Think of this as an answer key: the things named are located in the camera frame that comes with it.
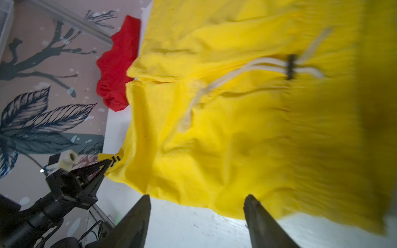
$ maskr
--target white vent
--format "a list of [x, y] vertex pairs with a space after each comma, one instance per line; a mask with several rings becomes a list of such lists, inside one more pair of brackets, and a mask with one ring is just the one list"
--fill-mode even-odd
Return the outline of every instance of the white vent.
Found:
[[0, 59], [10, 34], [12, 21], [14, 20], [14, 1], [0, 0]]

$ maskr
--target blue leaf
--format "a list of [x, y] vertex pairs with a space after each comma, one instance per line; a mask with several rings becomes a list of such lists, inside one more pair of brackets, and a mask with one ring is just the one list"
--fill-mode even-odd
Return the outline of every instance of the blue leaf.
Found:
[[26, 153], [55, 153], [77, 145], [59, 133], [26, 133], [21, 131], [11, 136], [15, 148]]
[[0, 178], [7, 175], [11, 169], [14, 168], [17, 158], [18, 151], [9, 147], [0, 146]]
[[82, 123], [96, 104], [72, 104], [42, 113], [29, 120], [23, 128], [31, 132], [63, 132]]
[[43, 113], [48, 107], [49, 92], [50, 87], [15, 97], [3, 110], [1, 128], [19, 129], [28, 120]]

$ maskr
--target white table surface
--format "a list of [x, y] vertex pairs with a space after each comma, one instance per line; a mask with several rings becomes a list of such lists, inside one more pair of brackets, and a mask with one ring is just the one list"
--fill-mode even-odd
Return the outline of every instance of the white table surface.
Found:
[[[151, 5], [142, 12], [141, 41]], [[109, 110], [103, 153], [115, 154], [121, 148], [131, 122], [131, 108]], [[98, 190], [98, 206], [117, 223], [140, 199], [141, 194], [122, 183], [105, 178]], [[222, 217], [210, 209], [180, 206], [151, 198], [151, 215], [145, 248], [251, 247], [245, 221]], [[391, 234], [378, 236], [356, 227], [333, 223], [325, 218], [298, 213], [280, 225], [302, 248], [397, 247], [396, 212], [387, 217]]]

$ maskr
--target red garment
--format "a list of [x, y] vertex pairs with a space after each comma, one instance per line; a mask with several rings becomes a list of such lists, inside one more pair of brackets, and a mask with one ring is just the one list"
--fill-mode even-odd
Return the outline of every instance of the red garment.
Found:
[[126, 71], [138, 56], [140, 27], [139, 19], [127, 15], [121, 30], [111, 37], [112, 49], [105, 52], [96, 62], [101, 71], [96, 93], [103, 98], [105, 105], [114, 111], [123, 110], [128, 106], [125, 84], [132, 81], [132, 78], [126, 75]]

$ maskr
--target white spot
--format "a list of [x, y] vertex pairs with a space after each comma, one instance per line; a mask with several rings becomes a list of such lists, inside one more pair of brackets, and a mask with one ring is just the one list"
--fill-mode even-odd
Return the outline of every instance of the white spot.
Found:
[[79, 228], [79, 225], [80, 225], [80, 221], [81, 221], [81, 218], [77, 218], [77, 220], [75, 220], [73, 222], [73, 224], [69, 228], [69, 231], [67, 231], [67, 234], [66, 234], [67, 237], [72, 237], [72, 235], [77, 231], [77, 229]]
[[67, 90], [67, 93], [68, 93], [69, 95], [71, 95], [71, 94], [73, 93], [73, 91], [74, 91], [74, 89], [73, 89], [73, 87], [71, 87], [71, 88], [69, 88], [69, 89]]
[[87, 116], [87, 118], [84, 119], [84, 121], [91, 120], [91, 119], [94, 119], [94, 118], [95, 118], [95, 116], [89, 115], [89, 116]]
[[74, 143], [74, 141], [76, 140], [77, 135], [73, 136], [72, 139], [70, 140], [72, 143]]
[[50, 87], [50, 86], [51, 86], [51, 84], [49, 84], [49, 83], [47, 83], [47, 82], [40, 82], [40, 83], [38, 83], [37, 85], [33, 86], [33, 88], [34, 88], [35, 90], [41, 90], [42, 88], [48, 88], [48, 87]]
[[28, 204], [29, 201], [30, 201], [30, 198], [27, 197], [27, 196], [25, 196], [24, 198], [22, 198], [22, 199], [19, 201], [19, 204], [20, 204], [21, 206], [23, 206], [23, 205]]

